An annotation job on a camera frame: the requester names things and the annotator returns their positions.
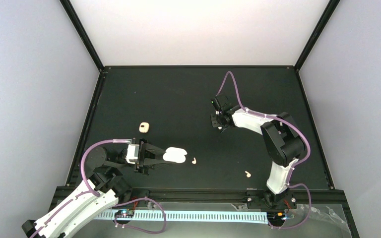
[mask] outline black table surface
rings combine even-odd
[[[211,99],[224,75],[236,77],[242,103],[252,110],[290,113],[312,148],[310,158],[296,167],[291,183],[328,189],[325,166],[293,68],[285,67],[111,67],[86,141],[145,138],[160,148],[187,150],[182,164],[150,170],[149,176],[123,171],[132,187],[183,189],[266,189],[272,160],[260,134],[229,128],[222,134],[211,126]],[[223,93],[237,103],[231,78]],[[140,133],[141,122],[150,124]],[[109,144],[113,149],[126,148]],[[251,173],[246,177],[245,171]]]

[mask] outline robotic arm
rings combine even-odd
[[[22,229],[29,238],[70,238],[95,216],[116,204],[130,200],[131,186],[122,177],[121,169],[133,164],[135,172],[148,174],[156,164],[176,164],[185,161],[186,151],[170,147],[158,148],[147,140],[133,139],[124,151],[98,146],[90,151],[85,162],[85,175],[95,196],[82,181],[56,208],[42,218],[28,220]]]
[[[287,191],[286,182],[292,165],[298,158],[306,154],[306,146],[297,132],[287,125],[267,117],[262,117],[243,110],[240,106],[233,106],[225,95],[218,95],[211,100],[215,113],[211,114],[213,127],[222,132],[229,127],[242,127],[263,135],[269,156],[272,159],[272,168],[266,183],[269,191],[264,194],[267,205],[274,206],[281,200]],[[293,118],[288,113],[274,115],[292,125]]]

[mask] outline black frame post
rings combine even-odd
[[[60,0],[60,1],[62,3],[62,6],[65,8],[65,11],[68,14],[69,18],[71,19],[76,31],[78,32],[79,37],[81,38],[82,42],[84,43],[85,47],[90,53],[90,56],[93,59],[94,63],[96,64],[98,70],[102,71],[104,68],[103,63],[101,63],[101,60],[98,57],[97,52],[94,49],[94,46],[87,35],[87,32],[85,32],[85,29],[82,26],[81,21],[78,18],[78,15],[73,9],[71,1],[70,0]]]
[[[316,41],[318,40],[320,34],[322,33],[323,29],[325,28],[327,22],[331,18],[334,10],[336,9],[336,6],[338,6],[340,0],[330,0],[328,2],[328,5],[325,8],[325,11],[322,13],[322,16],[319,19],[319,22],[317,22],[315,29],[313,30],[312,34],[310,35],[310,38],[308,42],[306,43],[302,53],[299,56],[299,59],[297,60],[296,64],[294,65],[294,68],[296,71],[299,71],[303,63],[308,58],[310,51],[312,51],[313,46],[315,45]]]

